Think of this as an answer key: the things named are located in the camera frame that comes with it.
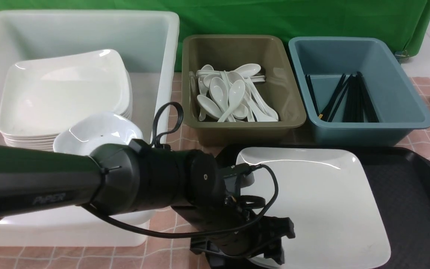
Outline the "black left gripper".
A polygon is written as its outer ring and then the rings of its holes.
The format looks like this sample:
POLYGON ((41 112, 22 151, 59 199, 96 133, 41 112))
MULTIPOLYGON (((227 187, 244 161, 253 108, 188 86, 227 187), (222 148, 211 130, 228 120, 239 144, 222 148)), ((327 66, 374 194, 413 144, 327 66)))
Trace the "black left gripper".
POLYGON ((219 252, 233 259, 264 255, 284 264, 282 237, 295 238, 294 224, 288 217, 266 216, 279 194, 273 170, 264 164, 239 164, 196 174, 189 183, 188 205, 173 206, 196 231, 191 238, 205 238, 219 252), (242 195, 244 177, 256 170, 267 170, 274 184, 269 201, 255 195, 242 195))

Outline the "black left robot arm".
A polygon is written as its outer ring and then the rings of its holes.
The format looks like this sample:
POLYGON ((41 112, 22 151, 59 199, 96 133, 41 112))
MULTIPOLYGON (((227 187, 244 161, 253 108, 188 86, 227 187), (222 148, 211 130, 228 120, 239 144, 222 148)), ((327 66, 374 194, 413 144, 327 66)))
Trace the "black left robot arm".
POLYGON ((164 239, 203 239, 195 252, 231 259, 257 255, 284 264, 281 239, 295 237, 288 217, 265 213, 279 186, 267 165, 220 168, 212 154, 173 151, 140 139, 104 144, 89 155, 0 145, 0 219, 80 206, 117 228, 164 239), (123 213, 171 207, 196 231, 162 233, 118 221, 123 213))

